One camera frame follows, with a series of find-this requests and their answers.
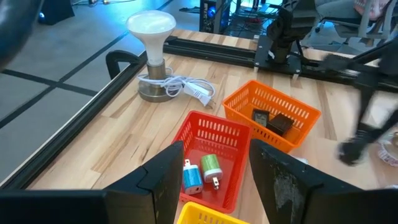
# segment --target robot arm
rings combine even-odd
[[[368,72],[361,72],[355,80],[354,86],[360,92],[360,108],[357,127],[353,138],[340,144],[339,158],[347,165],[353,166],[362,158],[369,144],[377,141],[382,135],[398,123],[398,108],[395,109],[380,128],[374,128],[363,122],[363,117],[369,109],[370,102],[379,82],[388,80],[393,85],[398,84],[398,71],[394,63],[398,60],[398,38],[395,38],[381,52],[378,68],[369,68]]]
[[[274,63],[286,63],[292,44],[302,40],[317,18],[314,0],[288,0],[279,8],[279,15],[267,28],[272,40],[270,51]]]

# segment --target lamp base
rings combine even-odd
[[[152,85],[143,81],[138,83],[138,93],[143,100],[151,103],[161,103],[172,99],[171,96],[166,94],[165,88],[159,88],[157,85]]]

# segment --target plastic basket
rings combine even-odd
[[[247,82],[227,97],[223,106],[227,119],[253,128],[253,139],[263,140],[285,153],[301,145],[321,115],[315,108],[255,80]],[[279,136],[252,120],[254,108],[269,111],[270,119],[282,113],[294,120],[293,127],[285,136]]]
[[[177,224],[248,224],[197,203],[188,202],[182,208]]]
[[[195,195],[187,195],[181,188],[180,200],[196,202],[223,213],[233,212],[248,159],[250,139],[249,126],[191,111],[174,141],[184,141],[184,156],[190,159],[191,164],[200,166],[203,156],[216,154],[223,178],[218,190],[212,183],[203,183],[202,192]]]

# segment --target red basket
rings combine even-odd
[[[250,139],[249,126],[191,111],[173,142],[183,140],[185,159],[198,166],[202,156],[216,154],[223,178],[218,190],[212,183],[203,183],[202,192],[195,195],[187,195],[181,189],[180,200],[196,202],[223,213],[233,212],[248,159]]]

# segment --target white light bulb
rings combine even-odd
[[[163,44],[176,25],[174,17],[158,10],[142,11],[132,15],[126,25],[130,33],[144,44],[149,65],[161,65]]]

